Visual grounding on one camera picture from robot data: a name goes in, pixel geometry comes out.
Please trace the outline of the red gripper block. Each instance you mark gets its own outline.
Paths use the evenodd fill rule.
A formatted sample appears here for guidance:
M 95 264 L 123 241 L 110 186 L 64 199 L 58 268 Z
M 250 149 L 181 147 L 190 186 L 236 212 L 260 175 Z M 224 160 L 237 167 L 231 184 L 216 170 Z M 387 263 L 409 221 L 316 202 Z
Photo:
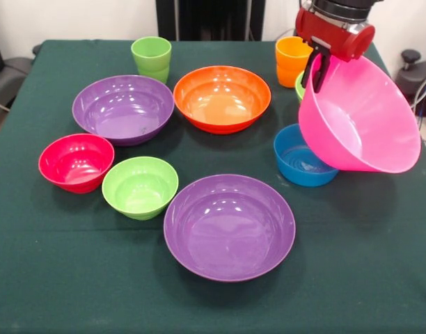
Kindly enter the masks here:
M 296 29 L 298 35 L 309 45 L 319 44 L 329 50 L 331 55 L 347 62 L 360 58 L 367 51 L 375 34 L 375 27 L 371 24 L 348 24 L 305 8 L 300 9 L 297 14 Z M 320 50 L 314 48 L 308 57 L 301 79 L 303 88 L 307 86 L 313 61 L 319 53 Z M 329 66 L 330 55 L 322 54 L 320 67 L 315 73 L 316 93 L 321 90 Z

